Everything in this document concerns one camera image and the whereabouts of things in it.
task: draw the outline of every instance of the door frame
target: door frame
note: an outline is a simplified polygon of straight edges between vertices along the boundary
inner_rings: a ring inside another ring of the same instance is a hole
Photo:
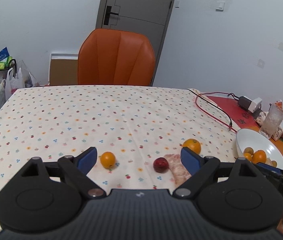
[[[162,39],[160,41],[160,47],[158,49],[158,54],[157,54],[156,63],[155,63],[155,69],[154,69],[154,73],[153,73],[153,76],[152,76],[150,86],[153,85],[153,82],[154,82],[154,79],[155,79],[155,74],[156,74],[158,63],[159,63],[159,60],[160,60],[161,51],[163,49],[169,19],[170,19],[170,16],[171,16],[173,8],[174,8],[174,1],[175,0],[171,0],[171,5],[170,5],[170,8],[168,10],[168,14],[167,14],[167,18],[166,18],[166,22],[165,22],[165,26],[164,26],[164,31],[163,31],[163,36],[162,36]],[[98,8],[98,14],[97,14],[97,20],[96,20],[96,29],[102,28],[102,26],[103,26],[106,4],[107,4],[107,0],[100,0],[99,8]]]

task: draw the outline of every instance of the blue package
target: blue package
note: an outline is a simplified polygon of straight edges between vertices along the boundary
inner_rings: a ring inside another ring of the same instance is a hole
[[[2,61],[3,59],[9,57],[9,53],[8,53],[8,49],[7,47],[2,49],[0,52],[0,61]]]

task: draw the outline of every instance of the red cable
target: red cable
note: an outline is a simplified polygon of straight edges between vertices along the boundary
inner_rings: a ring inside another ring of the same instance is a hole
[[[202,108],[197,104],[197,98],[198,98],[198,97],[200,97],[201,95],[210,95],[210,94],[225,94],[225,95],[229,95],[229,93],[224,93],[224,92],[201,93],[201,94],[197,95],[196,98],[195,98],[195,104],[196,104],[196,106],[197,106],[201,111],[203,111],[205,114],[209,115],[210,117],[214,118],[215,120],[217,120],[217,121],[221,122],[222,124],[226,125],[226,126],[229,128],[229,130],[233,130],[234,132],[237,133],[237,131],[236,131],[234,128],[232,128],[229,124],[226,124],[226,123],[224,123],[222,120],[220,120],[220,119],[216,118],[215,116],[211,115],[210,113],[208,113],[207,111],[205,111],[204,109],[202,109]]]

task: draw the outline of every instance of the red fruit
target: red fruit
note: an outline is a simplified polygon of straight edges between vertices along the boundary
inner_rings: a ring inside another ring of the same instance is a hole
[[[169,167],[168,161],[163,157],[159,157],[154,160],[153,167],[156,172],[164,173]]]

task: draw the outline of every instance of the bowl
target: bowl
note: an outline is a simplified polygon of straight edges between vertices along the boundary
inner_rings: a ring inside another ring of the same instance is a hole
[[[244,157],[246,147],[252,147],[254,152],[263,150],[266,156],[277,162],[277,168],[283,170],[283,155],[274,144],[260,133],[250,129],[240,129],[236,134],[238,157]]]

